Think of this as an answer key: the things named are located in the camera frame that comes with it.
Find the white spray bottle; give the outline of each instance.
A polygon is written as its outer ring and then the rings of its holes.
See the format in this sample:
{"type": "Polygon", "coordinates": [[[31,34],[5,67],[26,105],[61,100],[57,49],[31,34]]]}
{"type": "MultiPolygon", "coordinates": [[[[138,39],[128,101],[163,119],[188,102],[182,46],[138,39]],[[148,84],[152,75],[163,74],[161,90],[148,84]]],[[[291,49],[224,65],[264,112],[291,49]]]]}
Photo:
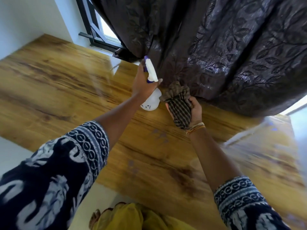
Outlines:
{"type": "MultiPolygon", "coordinates": [[[[148,56],[145,56],[144,59],[145,59],[145,71],[147,69],[149,74],[147,83],[157,82],[158,77],[151,60],[148,58],[148,56]]],[[[141,108],[148,111],[157,109],[160,103],[159,97],[161,95],[162,95],[161,91],[158,88],[156,88],[154,92],[149,96],[149,98],[141,105],[141,108]]]]}

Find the person's left arm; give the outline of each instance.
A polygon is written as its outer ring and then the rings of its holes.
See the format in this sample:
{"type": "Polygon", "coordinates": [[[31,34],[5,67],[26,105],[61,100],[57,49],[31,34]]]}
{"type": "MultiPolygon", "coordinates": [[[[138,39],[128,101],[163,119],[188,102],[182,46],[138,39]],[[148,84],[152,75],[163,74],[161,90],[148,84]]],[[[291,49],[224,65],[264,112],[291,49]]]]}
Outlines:
{"type": "Polygon", "coordinates": [[[147,84],[140,64],[132,97],[113,110],[43,144],[0,179],[3,229],[67,229],[140,105],[159,82],[147,84]]]}

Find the yellow pants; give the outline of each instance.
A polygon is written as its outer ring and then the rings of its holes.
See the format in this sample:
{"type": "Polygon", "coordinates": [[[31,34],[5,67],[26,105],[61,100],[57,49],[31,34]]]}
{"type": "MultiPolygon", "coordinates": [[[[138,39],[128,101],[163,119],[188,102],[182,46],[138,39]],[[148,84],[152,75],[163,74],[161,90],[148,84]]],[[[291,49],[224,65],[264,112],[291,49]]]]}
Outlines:
{"type": "Polygon", "coordinates": [[[104,211],[93,230],[195,230],[186,223],[163,216],[141,204],[117,204],[104,211]]]}

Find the navy blue patterned shirt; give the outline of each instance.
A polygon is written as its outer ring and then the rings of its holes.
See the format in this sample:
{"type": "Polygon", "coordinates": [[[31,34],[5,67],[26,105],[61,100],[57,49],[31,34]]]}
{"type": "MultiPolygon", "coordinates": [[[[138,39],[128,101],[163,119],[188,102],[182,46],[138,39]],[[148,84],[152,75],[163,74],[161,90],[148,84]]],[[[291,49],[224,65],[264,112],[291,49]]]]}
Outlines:
{"type": "MultiPolygon", "coordinates": [[[[43,144],[0,179],[1,229],[67,229],[109,150],[95,121],[43,144]]],[[[214,198],[231,229],[289,229],[248,177],[226,182],[214,198]]]]}

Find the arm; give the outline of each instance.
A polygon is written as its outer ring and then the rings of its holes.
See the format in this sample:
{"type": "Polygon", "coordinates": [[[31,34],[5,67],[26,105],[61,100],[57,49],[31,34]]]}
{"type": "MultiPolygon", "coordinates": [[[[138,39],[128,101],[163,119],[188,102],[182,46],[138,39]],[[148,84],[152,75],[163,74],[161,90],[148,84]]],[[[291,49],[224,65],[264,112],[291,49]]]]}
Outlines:
{"type": "Polygon", "coordinates": [[[66,229],[140,105],[160,82],[147,84],[140,64],[132,97],[118,107],[43,144],[0,177],[3,229],[66,229]]]}
{"type": "MultiPolygon", "coordinates": [[[[190,127],[202,122],[202,108],[192,103],[190,127]]],[[[205,128],[189,134],[222,220],[230,229],[288,229],[251,180],[243,176],[205,128]]]]}

